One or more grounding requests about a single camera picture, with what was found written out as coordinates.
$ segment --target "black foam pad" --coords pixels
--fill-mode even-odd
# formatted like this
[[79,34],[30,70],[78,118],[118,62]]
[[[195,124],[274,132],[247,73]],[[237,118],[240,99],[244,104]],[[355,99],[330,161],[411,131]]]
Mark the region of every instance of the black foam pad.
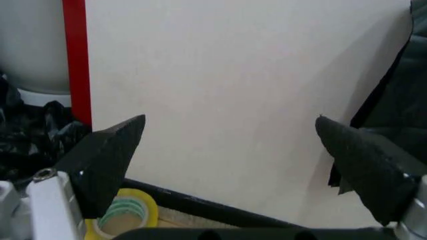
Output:
[[104,215],[116,196],[141,140],[146,118],[139,115],[87,135],[56,165],[68,173],[82,216]]
[[381,135],[324,116],[315,126],[338,171],[374,218],[383,225],[398,221],[427,167]]

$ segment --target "black cloth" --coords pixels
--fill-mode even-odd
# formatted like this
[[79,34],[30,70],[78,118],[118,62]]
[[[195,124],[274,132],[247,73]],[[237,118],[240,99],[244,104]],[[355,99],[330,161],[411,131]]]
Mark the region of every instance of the black cloth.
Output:
[[[427,0],[411,4],[412,33],[350,126],[388,138],[427,164]],[[329,185],[350,188],[332,167]]]
[[0,181],[25,185],[90,132],[90,126],[77,121],[71,109],[59,102],[25,105],[19,91],[0,73]]

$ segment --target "black plastic bag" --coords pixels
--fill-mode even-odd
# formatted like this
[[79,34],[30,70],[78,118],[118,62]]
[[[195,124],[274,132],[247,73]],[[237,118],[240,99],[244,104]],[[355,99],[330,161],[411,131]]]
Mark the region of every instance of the black plastic bag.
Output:
[[25,105],[18,90],[1,75],[0,180],[19,185],[38,170],[55,165],[91,128],[59,102]]

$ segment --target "white container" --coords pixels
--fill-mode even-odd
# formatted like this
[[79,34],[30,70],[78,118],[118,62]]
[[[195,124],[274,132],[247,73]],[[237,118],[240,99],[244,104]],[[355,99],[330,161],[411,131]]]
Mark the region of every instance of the white container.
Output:
[[61,0],[0,1],[0,69],[20,89],[69,94]]

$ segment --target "black fabric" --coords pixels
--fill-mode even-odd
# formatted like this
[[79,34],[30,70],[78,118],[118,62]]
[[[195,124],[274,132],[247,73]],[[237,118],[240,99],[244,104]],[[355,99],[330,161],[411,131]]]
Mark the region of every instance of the black fabric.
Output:
[[44,107],[25,105],[0,73],[0,180],[18,188],[25,185],[90,132],[90,126],[75,120],[71,109],[56,101]]
[[[376,133],[427,164],[427,0],[411,4],[412,33],[350,126]],[[330,186],[350,190],[332,168]]]
[[337,170],[381,224],[398,221],[427,166],[384,136],[320,116],[316,131]]

